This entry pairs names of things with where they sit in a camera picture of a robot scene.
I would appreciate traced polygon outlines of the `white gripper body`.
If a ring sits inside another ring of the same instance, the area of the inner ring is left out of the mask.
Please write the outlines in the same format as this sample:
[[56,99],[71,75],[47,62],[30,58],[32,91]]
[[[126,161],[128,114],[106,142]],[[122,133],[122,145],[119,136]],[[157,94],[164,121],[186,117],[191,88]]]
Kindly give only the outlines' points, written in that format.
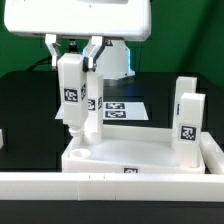
[[149,0],[5,0],[4,24],[23,36],[145,41],[151,35],[151,5]]

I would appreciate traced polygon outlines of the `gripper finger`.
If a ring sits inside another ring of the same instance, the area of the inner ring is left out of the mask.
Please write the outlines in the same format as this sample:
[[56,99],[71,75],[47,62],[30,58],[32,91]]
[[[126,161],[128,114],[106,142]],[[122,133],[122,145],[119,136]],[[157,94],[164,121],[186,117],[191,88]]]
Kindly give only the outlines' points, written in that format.
[[92,36],[89,44],[90,50],[84,56],[83,71],[94,72],[97,67],[97,59],[105,48],[105,38],[103,36]]
[[51,54],[51,65],[53,69],[57,68],[57,61],[61,57],[59,50],[60,44],[57,41],[57,36],[55,34],[46,34],[45,35],[45,44]]

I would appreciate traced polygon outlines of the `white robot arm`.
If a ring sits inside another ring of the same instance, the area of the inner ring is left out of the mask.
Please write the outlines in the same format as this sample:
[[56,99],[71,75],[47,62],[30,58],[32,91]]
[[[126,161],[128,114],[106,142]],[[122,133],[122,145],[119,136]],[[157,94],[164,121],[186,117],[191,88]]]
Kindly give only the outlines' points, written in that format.
[[100,53],[97,70],[106,80],[130,77],[127,41],[143,42],[151,35],[149,0],[5,0],[4,24],[11,33],[43,36],[56,62],[57,40],[100,36],[104,45],[89,43],[84,55]]

